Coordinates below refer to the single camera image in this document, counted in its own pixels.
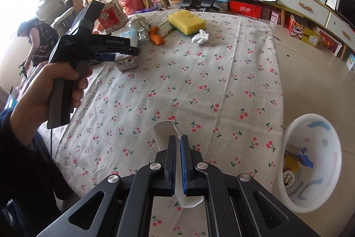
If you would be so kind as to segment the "person's left hand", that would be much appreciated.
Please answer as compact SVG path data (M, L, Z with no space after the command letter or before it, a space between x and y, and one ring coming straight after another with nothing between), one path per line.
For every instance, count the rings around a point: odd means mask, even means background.
M10 127L20 143L27 147L39 126L48 120L49 98L55 79L63 78L78 82L78 88L72 93L72 106L78 108L92 73L92 69L89 68L84 76L80 77L69 63L45 65L10 116Z

